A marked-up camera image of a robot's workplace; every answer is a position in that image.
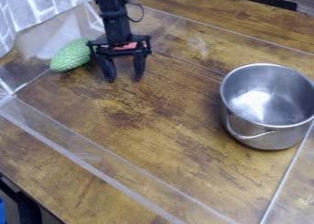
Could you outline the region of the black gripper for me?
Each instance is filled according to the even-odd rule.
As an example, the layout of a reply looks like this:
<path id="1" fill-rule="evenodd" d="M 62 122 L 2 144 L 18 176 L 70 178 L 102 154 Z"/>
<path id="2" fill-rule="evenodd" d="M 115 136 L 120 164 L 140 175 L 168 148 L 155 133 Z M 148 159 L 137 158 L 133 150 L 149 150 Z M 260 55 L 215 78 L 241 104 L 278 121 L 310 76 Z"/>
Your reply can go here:
<path id="1" fill-rule="evenodd" d="M 108 82 L 116 78 L 116 69 L 110 56 L 133 55 L 135 77 L 141 78 L 145 68 L 145 56 L 152 53 L 151 36 L 131 32 L 129 20 L 125 15 L 120 17 L 102 17 L 105 34 L 94 40 L 86 41 L 90 54 L 97 55 L 97 65 Z M 123 46 L 137 42 L 136 48 L 131 50 L 110 50 L 109 46 Z"/>

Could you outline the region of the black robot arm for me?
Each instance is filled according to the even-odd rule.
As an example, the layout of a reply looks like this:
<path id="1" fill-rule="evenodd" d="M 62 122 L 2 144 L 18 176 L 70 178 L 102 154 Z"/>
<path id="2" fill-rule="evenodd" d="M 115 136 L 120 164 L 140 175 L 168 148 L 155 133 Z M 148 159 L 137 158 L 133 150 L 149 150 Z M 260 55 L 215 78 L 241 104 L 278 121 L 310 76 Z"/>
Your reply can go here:
<path id="1" fill-rule="evenodd" d="M 90 58 L 96 60 L 109 82 L 116 78 L 113 57 L 133 57 L 135 78 L 140 79 L 145 69 L 145 58 L 152 53 L 151 36 L 131 33 L 129 21 L 133 19 L 127 15 L 128 1 L 96 0 L 105 36 L 85 43 Z"/>

